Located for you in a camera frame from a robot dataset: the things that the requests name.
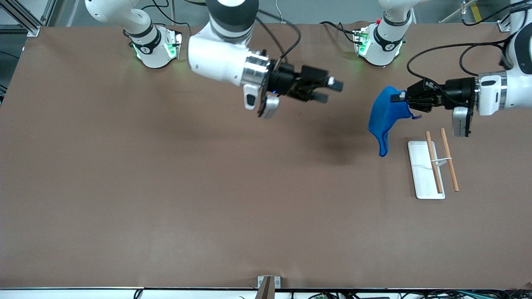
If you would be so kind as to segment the blue microfibre towel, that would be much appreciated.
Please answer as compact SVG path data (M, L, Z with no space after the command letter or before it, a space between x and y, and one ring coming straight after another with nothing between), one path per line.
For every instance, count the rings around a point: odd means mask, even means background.
M407 103L391 103L391 95L405 90L393 86L384 87L376 97L371 109L367 130L376 138L379 145L379 156L385 157L389 151L388 133L396 121L400 119L419 119L414 115Z

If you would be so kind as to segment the white rack base plate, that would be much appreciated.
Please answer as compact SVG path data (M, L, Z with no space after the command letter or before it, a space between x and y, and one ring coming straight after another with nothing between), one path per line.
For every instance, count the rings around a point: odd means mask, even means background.
M407 149L417 199L445 199L445 192L438 193L431 155L426 141L409 141Z

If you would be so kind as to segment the metal bracket at table edge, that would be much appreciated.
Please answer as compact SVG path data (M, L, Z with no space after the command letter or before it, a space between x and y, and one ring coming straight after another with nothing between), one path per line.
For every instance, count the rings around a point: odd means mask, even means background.
M276 290L275 276L259 276L258 291L254 299L274 299Z

